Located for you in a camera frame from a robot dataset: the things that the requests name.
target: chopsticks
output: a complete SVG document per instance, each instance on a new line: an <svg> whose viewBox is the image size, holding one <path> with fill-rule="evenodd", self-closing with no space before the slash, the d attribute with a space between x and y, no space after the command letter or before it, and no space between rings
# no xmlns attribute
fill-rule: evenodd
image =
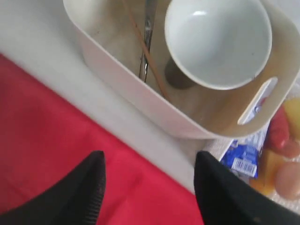
<svg viewBox="0 0 300 225"><path fill-rule="evenodd" d="M139 30L139 28L137 27L137 24L135 22L135 19L133 17L133 14L131 12L131 9L129 7L129 5L127 4L126 0L122 0L123 2L123 5L124 5L124 8L125 10L127 11L128 13L128 17L130 19L130 22L131 22L131 25L134 29L134 32L135 32L135 36L137 37L138 41L140 42L140 45L141 45L141 48L142 48L142 51L144 52L144 55L148 61L148 64L154 74L154 77L155 77L155 80L158 84L158 87L159 87L159 90L161 91L163 97L168 100L169 102L171 102L171 99L170 99L170 96L165 88L165 83L164 81L162 80L162 76L160 75L160 73L158 72L156 66L155 66L155 62L152 58L152 56L150 55L149 51L148 51L148 48L144 42L144 38L142 37L142 34Z"/></svg>

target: white table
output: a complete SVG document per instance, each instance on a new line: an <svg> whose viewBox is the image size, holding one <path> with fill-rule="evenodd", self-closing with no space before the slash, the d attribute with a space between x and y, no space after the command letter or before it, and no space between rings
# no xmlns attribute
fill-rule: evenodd
<svg viewBox="0 0 300 225"><path fill-rule="evenodd" d="M300 29L300 0L272 2ZM89 71L62 0L0 0L0 21L0 52L193 192L203 142L167 135Z"/></svg>

